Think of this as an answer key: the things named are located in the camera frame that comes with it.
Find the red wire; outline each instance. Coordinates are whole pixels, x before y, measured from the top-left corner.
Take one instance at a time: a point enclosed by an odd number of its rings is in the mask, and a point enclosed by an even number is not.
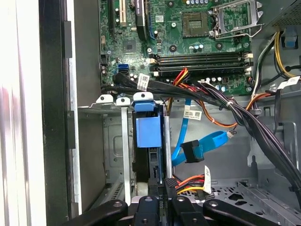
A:
[[[178,81],[178,79],[183,75],[183,73],[185,72],[186,68],[184,68],[183,70],[181,70],[181,72],[178,74],[178,76],[176,77],[176,79],[173,82],[173,85]]]

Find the pci slot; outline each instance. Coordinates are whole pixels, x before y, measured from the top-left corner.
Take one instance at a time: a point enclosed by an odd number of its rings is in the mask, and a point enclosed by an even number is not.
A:
[[[119,0],[119,10],[120,10],[120,25],[122,27],[126,27],[127,26],[126,0]]]
[[[109,22],[109,32],[112,35],[112,37],[115,37],[115,23],[114,23],[114,2],[113,0],[108,0],[108,22]]]

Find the metal bracket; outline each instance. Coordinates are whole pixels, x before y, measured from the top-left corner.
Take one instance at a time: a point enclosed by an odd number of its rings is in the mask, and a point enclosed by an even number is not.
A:
[[[96,100],[96,103],[97,104],[113,104],[114,98],[110,94],[103,94]]]
[[[120,97],[116,100],[116,106],[130,106],[131,100],[128,97]]]
[[[224,9],[225,8],[235,8],[235,7],[245,4],[245,3],[249,4],[250,19],[251,19],[250,24],[248,24],[246,26],[237,26],[237,27],[234,27],[232,30],[228,31],[226,29],[225,23],[224,23]],[[261,6],[262,6],[262,4],[255,0],[237,0],[237,1],[232,1],[229,3],[219,5],[217,7],[213,7],[213,12],[214,12],[213,16],[215,17],[216,26],[210,32],[210,35],[214,36],[215,39],[233,38],[233,37],[246,36],[246,35],[249,36],[250,38],[254,37],[262,30],[262,26],[264,25],[264,24],[257,24],[259,21],[259,18],[263,15],[262,11],[258,11],[258,8],[260,8]],[[250,29],[253,27],[257,27],[257,26],[260,26],[260,28],[253,35],[250,35],[249,33],[243,33],[243,34],[236,34],[236,35],[231,35],[231,36],[226,36],[226,37],[220,37],[220,36],[223,36],[228,33],[238,32],[241,30]]]
[[[134,101],[150,101],[154,100],[154,95],[150,92],[138,92],[133,95]]]

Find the white label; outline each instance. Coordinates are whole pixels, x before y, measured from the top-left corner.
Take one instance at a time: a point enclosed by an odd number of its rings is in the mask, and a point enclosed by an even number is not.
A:
[[[284,87],[296,85],[296,84],[298,83],[299,79],[300,79],[300,76],[292,77],[292,78],[290,78],[288,81],[282,82],[282,83],[278,86],[278,89],[284,89]]]
[[[207,166],[205,166],[204,192],[211,194],[211,175]]]
[[[146,74],[139,74],[138,83],[137,83],[137,89],[146,91],[147,86],[149,85],[150,77]]]
[[[156,16],[156,23],[163,23],[164,22],[164,16]]]
[[[195,119],[195,120],[201,120],[202,112],[200,111],[193,111],[189,109],[184,109],[184,116],[185,119]]]

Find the ventilation holes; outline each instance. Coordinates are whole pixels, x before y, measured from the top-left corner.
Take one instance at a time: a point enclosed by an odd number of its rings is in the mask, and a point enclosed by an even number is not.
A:
[[[287,25],[297,25],[301,24],[301,3],[296,4],[290,12],[285,13],[281,19],[273,24],[276,26],[287,26]]]

